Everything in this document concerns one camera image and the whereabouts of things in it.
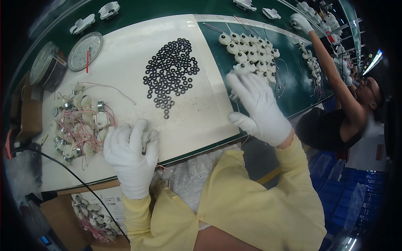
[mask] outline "white gloved hand holding part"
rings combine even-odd
[[[296,22],[298,26],[308,35],[310,31],[313,31],[313,27],[311,27],[311,24],[307,21],[307,19],[302,16],[299,13],[295,13],[290,16],[290,21]]]
[[[271,87],[255,74],[226,76],[228,85],[250,114],[231,112],[228,119],[248,134],[275,147],[291,132],[292,126],[279,110]]]
[[[103,146],[103,156],[113,167],[127,198],[140,200],[148,196],[149,186],[158,162],[158,132],[149,133],[150,142],[142,154],[142,135],[147,121],[140,118],[133,128],[127,123],[111,127]]]

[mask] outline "man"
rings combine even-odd
[[[382,107],[382,91],[370,77],[360,79],[358,87],[353,84],[346,86],[310,23],[298,13],[293,14],[291,20],[310,37],[328,83],[341,104],[340,109],[329,113],[313,108],[299,120],[296,134],[301,142],[317,150],[347,150],[359,141],[366,130],[369,114]]]

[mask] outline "cardboard box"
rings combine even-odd
[[[100,190],[119,184],[116,181],[111,181],[90,187],[93,190]],[[63,191],[62,195],[40,205],[46,219],[66,248],[69,251],[81,251],[87,245],[91,245],[93,251],[130,251],[130,244],[123,235],[118,235],[114,242],[102,243],[78,224],[78,219],[71,207],[71,194],[77,192],[77,189],[71,189],[70,193]]]

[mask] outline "metal tin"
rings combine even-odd
[[[54,92],[61,84],[67,69],[64,53],[53,42],[48,42],[32,65],[30,84]]]

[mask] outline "black cable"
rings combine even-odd
[[[119,228],[120,232],[124,235],[124,237],[126,238],[126,240],[128,241],[128,243],[130,243],[130,240],[128,239],[127,235],[126,235],[126,234],[123,232],[123,230],[120,228],[119,224],[116,222],[115,218],[113,218],[112,214],[110,213],[109,209],[107,209],[107,207],[106,207],[106,205],[103,203],[103,201],[97,196],[96,193],[94,193],[94,191],[92,191],[92,189],[91,189],[85,182],[83,182],[80,178],[78,178],[78,176],[75,175],[75,173],[73,173],[73,172],[72,172],[68,167],[66,167],[63,163],[59,162],[58,160],[56,160],[56,159],[54,159],[54,158],[52,158],[52,157],[50,157],[50,156],[48,156],[48,155],[42,153],[41,151],[38,151],[38,150],[36,150],[36,149],[32,149],[32,148],[22,148],[22,149],[17,149],[17,150],[15,150],[15,151],[11,152],[10,154],[17,153],[17,152],[23,152],[23,151],[25,151],[25,150],[39,153],[40,155],[42,155],[42,156],[44,156],[44,157],[46,157],[46,158],[48,158],[48,159],[50,159],[50,160],[56,162],[57,164],[59,164],[59,165],[61,165],[62,167],[64,167],[67,171],[69,171],[69,172],[70,172],[76,179],[78,179],[91,193],[93,193],[93,194],[95,195],[95,197],[102,203],[102,205],[105,207],[106,211],[109,213],[109,215],[110,215],[110,217],[112,218],[112,220],[116,223],[116,226]]]

